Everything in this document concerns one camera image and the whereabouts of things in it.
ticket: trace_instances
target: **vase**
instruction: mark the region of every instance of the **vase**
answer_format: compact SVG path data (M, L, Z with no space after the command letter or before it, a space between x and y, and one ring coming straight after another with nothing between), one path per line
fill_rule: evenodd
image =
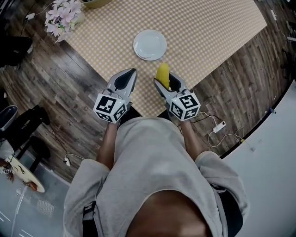
M99 8L107 5L112 0L80 0L85 6L89 8Z
M73 21L73 23L75 24L75 28L79 26L84 21L84 19L85 19L85 14L83 12L80 12L75 18L75 20Z

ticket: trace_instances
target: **pink flower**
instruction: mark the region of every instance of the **pink flower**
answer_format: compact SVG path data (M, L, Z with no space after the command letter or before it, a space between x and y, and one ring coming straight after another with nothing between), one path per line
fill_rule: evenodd
M64 34L61 34L61 35L58 37L58 39L57 39L56 42L61 42L61 41L65 40L69 35L70 35L70 33L64 33Z
M58 18L61 14L63 14L63 12L63 7L59 7L59 9L57 9L57 6L54 6L54 9L48 12L48 14L51 15L49 19L52 20L53 18Z
M77 0L70 0L70 2L65 2L64 7L69 8L71 12L80 13L81 12L81 3Z
M70 12L69 8L66 8L61 16L62 19L65 19L66 22L70 22L75 16L74 12Z
M70 24L66 21L66 19L61 20L61 25L64 26L65 32L68 32L70 30Z
M67 1L67 0L55 0L53 6L60 6L65 1Z
M62 33L61 29L59 29L59 25L58 24L48 24L47 25L47 32L52 32L52 34L57 37L58 35L60 35Z
M49 22L50 15L48 13L46 13L45 17L46 17L45 25L47 26L47 24Z

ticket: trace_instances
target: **power adapter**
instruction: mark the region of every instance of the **power adapter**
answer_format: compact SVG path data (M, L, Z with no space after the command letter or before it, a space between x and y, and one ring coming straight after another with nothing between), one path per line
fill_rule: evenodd
M35 17L35 13L31 13L31 14L29 14L29 15L26 15L25 20L31 20L31 19L33 19L34 17Z
M274 19L275 21L277 21L277 16L276 16L276 14L274 13L274 11L273 11L273 10L270 10L270 11L271 11L271 14L272 14L273 19Z
M64 158L63 162L64 162L67 166L71 166L70 160L69 160L69 158L67 157L67 155L65 155L65 158Z
M213 132L217 133L218 131L220 131L225 126L226 126L226 123L224 121L222 121L216 127L213 128Z

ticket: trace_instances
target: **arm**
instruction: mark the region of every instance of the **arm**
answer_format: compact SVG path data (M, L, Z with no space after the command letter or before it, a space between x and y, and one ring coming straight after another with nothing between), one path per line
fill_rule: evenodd
M222 187L232 194L243 218L246 219L249 212L249 201L242 180L237 173L212 151L200 154L195 163L209 184Z
M64 236L82 236L83 209L95 201L113 167L117 124L109 123L97 160L85 159L68 190L64 204Z
M113 168L116 135L117 124L109 123L97 156L97 162L104 164L109 170Z
M201 146L201 141L195 134L189 120L181 122L181 129L183 131L186 151L195 161L202 152L206 151L206 149Z

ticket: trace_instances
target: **gray sweatshirt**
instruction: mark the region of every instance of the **gray sweatshirt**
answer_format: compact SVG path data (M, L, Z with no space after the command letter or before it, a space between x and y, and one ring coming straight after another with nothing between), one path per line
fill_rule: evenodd
M210 184L234 196L245 220L249 205L243 184L217 154L206 151L194 162L172 122L134 118L118 129L111 171L94 160L81 163L65 200L64 236L83 236L83 208L96 201L99 237L124 237L150 195L174 190L197 205L213 237L226 237L223 206Z

